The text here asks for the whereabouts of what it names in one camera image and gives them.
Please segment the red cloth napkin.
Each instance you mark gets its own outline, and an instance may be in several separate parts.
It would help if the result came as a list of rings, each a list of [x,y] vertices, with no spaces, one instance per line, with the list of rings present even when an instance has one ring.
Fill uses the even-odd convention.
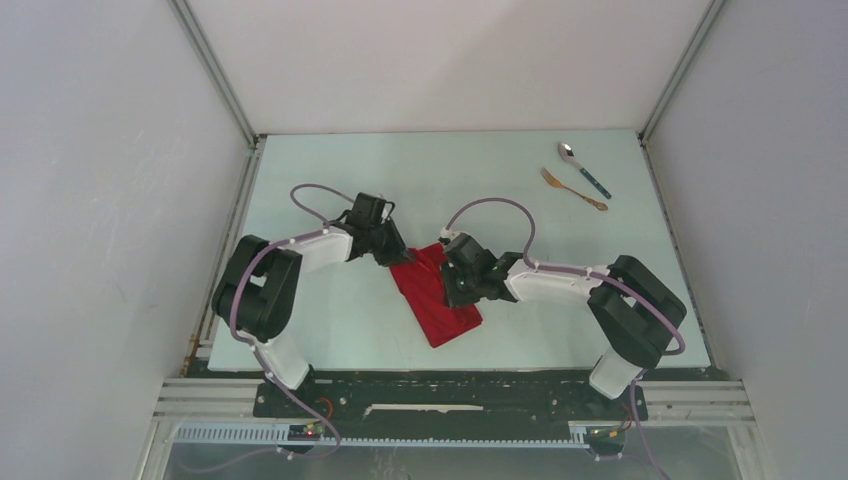
[[[438,348],[481,326],[483,317],[475,306],[447,304],[441,275],[441,265],[447,261],[443,246],[434,243],[410,253],[411,262],[392,265],[389,271],[430,347]]]

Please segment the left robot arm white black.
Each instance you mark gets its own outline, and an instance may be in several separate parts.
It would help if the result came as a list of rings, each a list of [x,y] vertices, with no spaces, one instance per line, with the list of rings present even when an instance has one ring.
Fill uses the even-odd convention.
[[[382,267],[415,260],[392,218],[396,204],[360,193],[339,217],[298,236],[271,242],[246,235],[236,244],[210,301],[234,340],[249,347],[268,379],[281,385],[278,404],[304,416],[316,403],[304,382],[312,366],[286,332],[300,277],[370,255]]]

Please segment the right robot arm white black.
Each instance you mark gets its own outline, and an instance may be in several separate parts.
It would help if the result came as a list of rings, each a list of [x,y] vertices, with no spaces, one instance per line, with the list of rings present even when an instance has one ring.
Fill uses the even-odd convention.
[[[495,256],[466,233],[444,231],[441,242],[445,303],[452,309],[481,300],[588,308],[609,344],[581,392],[583,408],[593,417],[610,416],[635,380],[685,349],[679,327],[686,306],[633,256],[621,255],[607,266],[575,267],[531,261],[522,252]]]

